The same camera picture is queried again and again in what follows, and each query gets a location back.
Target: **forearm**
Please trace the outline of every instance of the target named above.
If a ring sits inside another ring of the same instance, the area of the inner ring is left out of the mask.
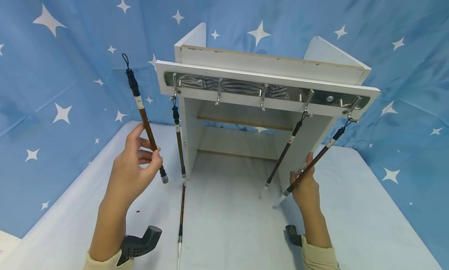
[[[95,261],[106,261],[120,249],[126,234],[127,208],[103,200],[98,209],[97,225],[89,254]]]
[[[332,247],[331,238],[327,230],[326,219],[319,207],[302,209],[302,220],[304,221],[305,237],[309,244],[328,248]]]

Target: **star pattern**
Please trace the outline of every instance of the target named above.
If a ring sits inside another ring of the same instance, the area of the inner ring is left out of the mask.
[[[434,128],[434,129],[432,129],[432,133],[429,134],[429,135],[432,135],[432,134],[440,134],[440,131],[441,131],[442,129],[443,129],[443,128]]]
[[[109,46],[109,49],[108,49],[108,51],[110,51],[110,52],[115,52],[117,49],[116,48],[113,48],[112,46]]]
[[[399,48],[400,46],[405,46],[404,37],[402,37],[402,39],[398,40],[398,42],[393,42],[392,45],[394,46],[393,51],[396,51],[396,49]]]
[[[268,131],[268,128],[263,128],[263,127],[254,127],[259,133],[263,132],[263,131]]]
[[[399,173],[401,170],[391,171],[391,170],[388,170],[388,169],[385,169],[385,168],[384,168],[384,170],[385,170],[385,172],[386,172],[387,174],[386,174],[385,177],[382,179],[382,181],[389,179],[389,180],[395,182],[396,184],[398,184],[398,181],[397,181],[396,177],[398,176],[398,173]]]
[[[121,8],[123,12],[126,14],[126,10],[129,9],[131,6],[128,6],[127,4],[125,4],[125,1],[122,0],[122,2],[117,5],[117,7]]]
[[[50,201],[47,201],[47,202],[44,202],[44,203],[42,203],[42,208],[41,208],[41,210],[43,210],[44,208],[48,208],[48,203],[49,203]]]
[[[172,18],[176,19],[176,21],[178,22],[178,25],[181,22],[181,20],[184,19],[184,17],[179,14],[179,10],[176,11],[176,14],[174,16],[172,16]]]
[[[27,149],[27,154],[28,154],[28,156],[27,156],[27,158],[26,158],[25,161],[28,161],[28,160],[37,160],[37,153],[39,152],[39,150],[40,150],[40,149],[38,149],[38,150],[36,150],[36,151],[30,151],[30,150]]]
[[[57,114],[55,119],[53,120],[53,123],[59,120],[64,120],[67,123],[70,123],[69,121],[69,111],[72,109],[72,105],[70,105],[67,108],[62,108],[58,104],[55,103]]]
[[[217,30],[215,30],[212,34],[210,34],[214,37],[214,40],[217,39],[217,37],[219,36],[219,34],[217,33]]]
[[[57,27],[65,27],[61,22],[57,21],[53,16],[50,15],[47,8],[42,4],[42,14],[38,18],[36,18],[33,23],[45,25],[48,29],[50,29],[51,33],[56,37],[56,28]]]
[[[147,61],[148,63],[150,63],[151,65],[153,65],[154,69],[156,70],[156,55],[153,54],[153,60]]]
[[[259,27],[256,30],[250,31],[250,32],[248,32],[248,34],[251,34],[254,36],[255,46],[257,46],[260,39],[262,39],[264,37],[271,36],[271,34],[268,34],[263,30],[263,21],[260,22]]]
[[[117,117],[115,118],[115,121],[122,122],[122,119],[124,116],[127,116],[127,114],[122,114],[122,113],[120,113],[120,111],[117,111]]]
[[[393,109],[394,101],[390,102],[385,108],[382,109],[382,114],[380,116],[384,116],[386,113],[394,113],[397,114],[396,110]]]
[[[337,34],[337,40],[340,39],[341,36],[346,35],[345,31],[346,25],[343,25],[343,27],[340,30],[334,31],[335,34]]]
[[[103,83],[103,82],[101,81],[101,79],[98,79],[97,81],[94,81],[94,82],[100,84],[100,86],[106,85],[105,83]]]

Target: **person's right hand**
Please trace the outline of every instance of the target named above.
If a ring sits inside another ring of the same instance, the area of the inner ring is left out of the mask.
[[[307,165],[313,160],[313,154],[310,152],[307,155]],[[301,210],[301,213],[308,213],[310,211],[320,210],[320,193],[319,185],[313,178],[315,168],[312,167],[308,173],[299,181],[298,185],[293,188],[292,194],[296,204]],[[290,172],[290,184],[295,182],[295,172]]]

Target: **white tabletop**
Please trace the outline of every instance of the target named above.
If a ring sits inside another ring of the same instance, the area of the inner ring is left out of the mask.
[[[120,129],[0,264],[1,269],[82,268],[113,159],[136,124],[129,122]],[[182,180],[175,128],[152,124],[152,129],[169,184],[156,178],[128,212],[128,234],[142,236],[148,225],[163,230],[156,249],[136,259],[136,270],[175,269],[177,264]],[[287,224],[303,230],[291,197],[272,209],[280,195],[275,183],[266,197],[257,198],[272,166],[260,160],[198,154],[186,188],[183,270],[302,269],[301,249],[287,243],[283,232]],[[441,269],[356,151],[331,148],[316,165],[315,176],[342,269]]]

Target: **wooden shelf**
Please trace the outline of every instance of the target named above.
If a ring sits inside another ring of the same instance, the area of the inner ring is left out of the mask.
[[[258,107],[247,105],[204,101],[198,111],[198,119],[223,123],[274,128],[293,131],[293,123],[288,111],[266,108],[261,111]]]
[[[267,161],[278,159],[272,135],[226,128],[204,127],[198,151]]]

